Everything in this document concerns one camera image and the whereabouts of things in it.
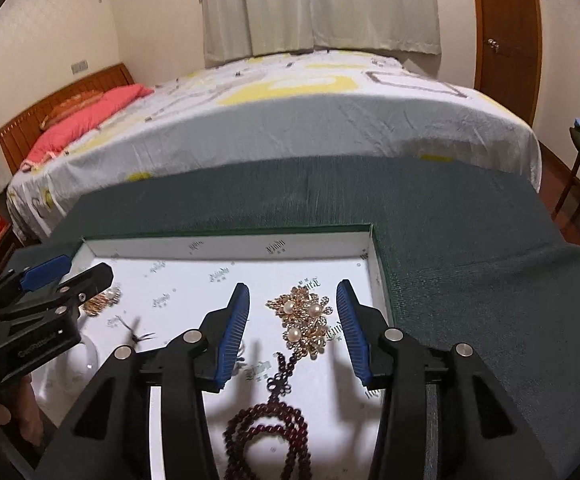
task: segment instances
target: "wooden door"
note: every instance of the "wooden door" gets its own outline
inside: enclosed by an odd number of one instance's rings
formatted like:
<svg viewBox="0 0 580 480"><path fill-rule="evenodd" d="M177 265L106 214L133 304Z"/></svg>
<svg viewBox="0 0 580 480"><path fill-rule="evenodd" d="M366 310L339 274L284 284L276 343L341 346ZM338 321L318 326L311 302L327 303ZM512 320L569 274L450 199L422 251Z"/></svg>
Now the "wooden door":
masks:
<svg viewBox="0 0 580 480"><path fill-rule="evenodd" d="M474 86L532 124L540 83L538 0L476 0Z"/></svg>

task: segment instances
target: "white box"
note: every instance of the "white box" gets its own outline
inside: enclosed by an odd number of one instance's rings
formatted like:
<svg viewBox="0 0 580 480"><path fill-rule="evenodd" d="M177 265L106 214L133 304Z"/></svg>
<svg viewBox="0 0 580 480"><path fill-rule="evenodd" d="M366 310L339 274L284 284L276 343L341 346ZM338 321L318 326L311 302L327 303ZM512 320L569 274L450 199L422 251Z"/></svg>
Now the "white box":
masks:
<svg viewBox="0 0 580 480"><path fill-rule="evenodd" d="M275 352L286 357L281 319L265 306L293 286L327 296L334 312L324 354L301 359L282 400L301 409L308 423L314 479L367 478L381 416L383 395L368 392L355 377L337 314L339 282L348 279L362 304L378 308L390 323L383 271L372 227L340 226L305 232L222 236L87 240L65 279L98 263L113 268L119 304L98 317L80 318L84 344L33 374L38 400L58 424L97 367L116 347L154 332L137 351L161 348L185 330L198 328L206 313L227 306L237 283L250 292L240 370L220 394L203 393L212 450L223 477L227 457L223 432L239 410L266 402L265 379L276 372ZM252 443L247 458L262 479L277 479L287 445L265 437ZM150 462L153 480L164 478L161 450L160 388L150 399Z"/></svg>

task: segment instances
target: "robotic claw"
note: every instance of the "robotic claw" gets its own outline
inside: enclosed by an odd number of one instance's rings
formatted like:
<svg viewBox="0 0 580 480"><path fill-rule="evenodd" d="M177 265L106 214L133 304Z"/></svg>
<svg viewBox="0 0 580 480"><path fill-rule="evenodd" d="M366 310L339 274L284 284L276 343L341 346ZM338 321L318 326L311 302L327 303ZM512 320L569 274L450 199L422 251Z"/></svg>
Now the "robotic claw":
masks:
<svg viewBox="0 0 580 480"><path fill-rule="evenodd" d="M76 345L78 306L112 284L112 270L99 264L41 299L26 299L69 269L61 256L0 278L0 389ZM386 390L370 479L556 479L528 423L472 347L421 345L359 304L347 280L337 288L337 310L356 376L370 390ZM209 312L198 330L148 352L117 348L56 431L35 480L149 479L151 386L161 386L166 478L217 480L201 391L218 393L230 379L248 313L249 290L239 283L228 306Z"/></svg>

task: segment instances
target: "metal screw head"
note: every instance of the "metal screw head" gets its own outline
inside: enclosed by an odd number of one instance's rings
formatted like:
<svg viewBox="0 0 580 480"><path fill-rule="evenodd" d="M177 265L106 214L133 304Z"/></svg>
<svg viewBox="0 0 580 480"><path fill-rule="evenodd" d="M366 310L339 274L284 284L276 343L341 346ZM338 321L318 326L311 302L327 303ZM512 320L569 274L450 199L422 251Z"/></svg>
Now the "metal screw head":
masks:
<svg viewBox="0 0 580 480"><path fill-rule="evenodd" d="M128 359L130 355L132 355L132 349L129 346L119 346L119 348L115 350L115 357L121 361L123 359Z"/></svg>
<svg viewBox="0 0 580 480"><path fill-rule="evenodd" d="M462 357L470 357L474 353L474 350L467 343L458 343L456 346L456 352Z"/></svg>
<svg viewBox="0 0 580 480"><path fill-rule="evenodd" d="M203 334L201 334L201 332L199 332L198 330L188 330L183 334L183 341L185 341L186 343L196 343L198 341L201 341L202 337Z"/></svg>
<svg viewBox="0 0 580 480"><path fill-rule="evenodd" d="M401 341L403 339L403 332L397 328L388 328L385 331L385 339L389 341Z"/></svg>

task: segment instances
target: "wooden headboard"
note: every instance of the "wooden headboard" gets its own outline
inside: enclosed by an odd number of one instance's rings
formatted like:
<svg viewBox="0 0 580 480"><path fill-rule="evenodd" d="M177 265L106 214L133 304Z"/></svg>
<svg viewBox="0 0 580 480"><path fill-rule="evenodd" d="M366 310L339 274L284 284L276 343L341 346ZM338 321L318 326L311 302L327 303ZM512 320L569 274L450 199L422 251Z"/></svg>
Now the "wooden headboard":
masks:
<svg viewBox="0 0 580 480"><path fill-rule="evenodd" d="M12 174L19 171L19 166L28 156L36 139L41 135L39 124L52 109L75 94L87 90L106 92L118 86L134 84L132 76L123 63L110 66L90 74L83 79L62 88L61 90L41 99L13 120L0 128L0 143L3 155L8 161Z"/></svg>

